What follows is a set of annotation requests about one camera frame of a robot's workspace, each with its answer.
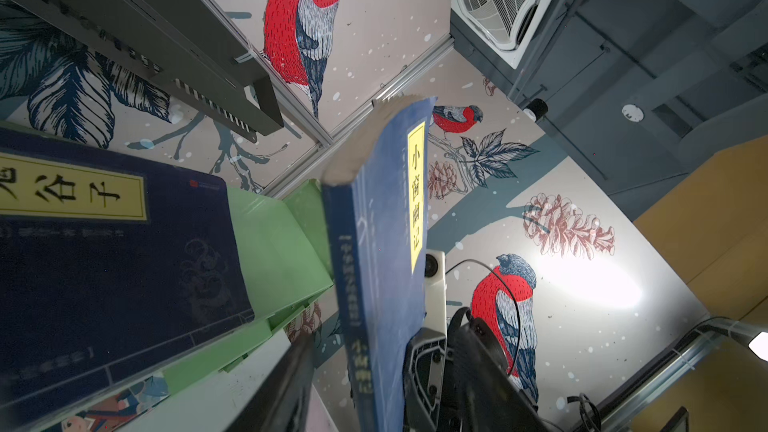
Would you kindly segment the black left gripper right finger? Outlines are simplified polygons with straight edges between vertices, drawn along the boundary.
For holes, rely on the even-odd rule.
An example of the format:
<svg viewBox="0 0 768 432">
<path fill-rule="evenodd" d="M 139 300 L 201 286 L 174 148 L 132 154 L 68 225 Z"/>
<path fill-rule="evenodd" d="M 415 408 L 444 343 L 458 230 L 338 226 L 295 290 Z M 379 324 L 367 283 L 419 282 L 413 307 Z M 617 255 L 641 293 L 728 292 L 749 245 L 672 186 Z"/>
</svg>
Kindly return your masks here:
<svg viewBox="0 0 768 432">
<path fill-rule="evenodd" d="M 510 382 L 505 353 L 485 322 L 474 318 L 451 337 L 462 431 L 547 429 L 525 394 Z"/>
</svg>

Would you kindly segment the colourful illustrated large book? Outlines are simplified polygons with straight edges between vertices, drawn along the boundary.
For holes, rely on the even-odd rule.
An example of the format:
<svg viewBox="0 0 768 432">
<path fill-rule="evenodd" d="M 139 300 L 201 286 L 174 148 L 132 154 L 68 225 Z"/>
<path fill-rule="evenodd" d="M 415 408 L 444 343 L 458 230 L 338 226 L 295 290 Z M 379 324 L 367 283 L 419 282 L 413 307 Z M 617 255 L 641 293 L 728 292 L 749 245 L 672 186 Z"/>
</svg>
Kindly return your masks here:
<svg viewBox="0 0 768 432">
<path fill-rule="evenodd" d="M 62 419 L 48 427 L 47 431 L 115 431 L 152 410 L 169 395 L 164 375 L 157 373 Z"/>
</svg>

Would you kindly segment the aluminium frame post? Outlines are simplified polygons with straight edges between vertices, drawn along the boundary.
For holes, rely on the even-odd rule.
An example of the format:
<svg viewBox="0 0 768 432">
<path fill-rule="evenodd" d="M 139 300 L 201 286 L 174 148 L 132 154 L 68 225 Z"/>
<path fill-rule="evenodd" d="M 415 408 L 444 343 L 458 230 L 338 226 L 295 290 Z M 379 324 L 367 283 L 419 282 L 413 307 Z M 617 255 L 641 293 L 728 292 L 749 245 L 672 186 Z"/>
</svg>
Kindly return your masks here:
<svg viewBox="0 0 768 432">
<path fill-rule="evenodd" d="M 272 193 L 315 166 L 391 84 L 448 33 L 450 0 L 216 0 L 309 116 L 255 142 L 185 110 L 167 163 Z"/>
</svg>

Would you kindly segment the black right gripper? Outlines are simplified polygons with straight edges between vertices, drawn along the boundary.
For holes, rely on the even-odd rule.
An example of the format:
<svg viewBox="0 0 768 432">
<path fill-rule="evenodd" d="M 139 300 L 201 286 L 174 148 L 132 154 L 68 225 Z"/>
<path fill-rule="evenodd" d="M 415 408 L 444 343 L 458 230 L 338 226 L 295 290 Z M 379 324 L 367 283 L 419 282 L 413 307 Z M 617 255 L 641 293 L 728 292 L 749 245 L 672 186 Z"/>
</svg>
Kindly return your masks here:
<svg viewBox="0 0 768 432">
<path fill-rule="evenodd" d="M 406 348 L 405 431 L 455 431 L 454 354 L 445 334 L 422 327 Z"/>
</svg>

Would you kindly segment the blue book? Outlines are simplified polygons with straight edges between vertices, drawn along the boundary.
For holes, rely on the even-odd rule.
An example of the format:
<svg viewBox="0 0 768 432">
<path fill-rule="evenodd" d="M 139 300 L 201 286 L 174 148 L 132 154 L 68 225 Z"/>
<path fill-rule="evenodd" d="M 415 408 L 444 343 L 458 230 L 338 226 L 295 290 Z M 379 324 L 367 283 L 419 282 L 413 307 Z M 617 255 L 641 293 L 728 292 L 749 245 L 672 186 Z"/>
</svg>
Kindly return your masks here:
<svg viewBox="0 0 768 432">
<path fill-rule="evenodd" d="M 349 380 L 364 431 L 399 431 L 425 312 L 427 135 L 435 98 L 382 101 L 331 157 L 322 194 Z"/>
<path fill-rule="evenodd" d="M 251 322 L 215 176 L 1 133 L 1 427 L 28 430 Z"/>
</svg>

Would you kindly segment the green wooden shelf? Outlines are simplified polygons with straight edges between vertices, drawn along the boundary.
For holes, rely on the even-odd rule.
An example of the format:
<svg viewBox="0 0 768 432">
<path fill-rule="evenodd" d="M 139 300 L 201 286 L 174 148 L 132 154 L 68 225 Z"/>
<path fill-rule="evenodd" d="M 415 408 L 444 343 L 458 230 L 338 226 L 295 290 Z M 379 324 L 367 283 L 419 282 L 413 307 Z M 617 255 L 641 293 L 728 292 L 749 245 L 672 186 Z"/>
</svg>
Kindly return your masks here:
<svg viewBox="0 0 768 432">
<path fill-rule="evenodd" d="M 333 279 L 318 182 L 305 182 L 283 200 L 231 188 L 228 200 L 255 318 L 153 373 L 164 375 L 169 397 L 115 431 L 212 429 L 244 405 L 278 348 L 321 322 L 317 301 L 330 296 Z M 57 423 L 107 397 L 59 415 Z"/>
</svg>

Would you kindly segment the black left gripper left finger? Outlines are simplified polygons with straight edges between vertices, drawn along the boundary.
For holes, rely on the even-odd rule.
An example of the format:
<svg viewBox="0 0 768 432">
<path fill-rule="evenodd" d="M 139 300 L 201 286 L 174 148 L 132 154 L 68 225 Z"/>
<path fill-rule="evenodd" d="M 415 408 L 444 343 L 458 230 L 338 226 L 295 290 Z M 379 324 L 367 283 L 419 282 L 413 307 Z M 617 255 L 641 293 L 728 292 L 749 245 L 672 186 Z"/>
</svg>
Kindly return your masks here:
<svg viewBox="0 0 768 432">
<path fill-rule="evenodd" d="M 304 431 L 314 373 L 313 350 L 311 336 L 301 333 L 226 431 Z"/>
</svg>

